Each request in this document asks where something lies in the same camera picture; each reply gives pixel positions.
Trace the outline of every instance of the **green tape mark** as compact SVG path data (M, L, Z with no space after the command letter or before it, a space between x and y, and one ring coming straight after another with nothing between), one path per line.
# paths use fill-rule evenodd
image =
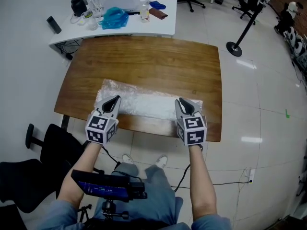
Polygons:
M286 118L290 118L290 115L288 115L287 109L286 109Z

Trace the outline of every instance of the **wooden table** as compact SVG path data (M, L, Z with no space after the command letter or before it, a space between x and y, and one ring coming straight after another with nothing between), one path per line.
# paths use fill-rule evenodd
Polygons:
M104 79L202 100L207 141L220 141L222 84L217 47L161 37L85 39L67 71L54 111L86 120ZM133 115L118 119L123 129L177 137L174 121Z

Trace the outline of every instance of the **blue plastic bag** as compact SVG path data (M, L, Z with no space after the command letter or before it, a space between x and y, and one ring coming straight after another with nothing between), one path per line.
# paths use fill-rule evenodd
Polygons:
M106 11L104 19L99 23L102 29L116 29L127 25L129 15L118 7Z

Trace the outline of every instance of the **white desk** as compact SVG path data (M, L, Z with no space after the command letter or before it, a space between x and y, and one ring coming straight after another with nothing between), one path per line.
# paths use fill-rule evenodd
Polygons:
M87 29L87 25L71 24L71 15L68 15L64 23L60 25L62 31L59 34L54 34L49 45L57 44L60 42L70 41L73 39L89 38L104 35L167 35L173 36L175 34L176 25L176 12L177 0L156 0L166 6L164 13L168 16L160 20L157 17L150 15L150 21L147 23L141 22L139 14L129 16L128 23L125 27L119 29L106 29L103 30L99 26L96 30L91 31Z

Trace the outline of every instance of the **bubble wrap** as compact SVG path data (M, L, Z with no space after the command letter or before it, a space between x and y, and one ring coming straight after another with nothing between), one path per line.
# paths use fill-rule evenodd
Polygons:
M175 95L151 91L135 85L104 79L98 91L95 104L112 95L121 97L119 113L176 120ZM192 100L200 108L202 101Z

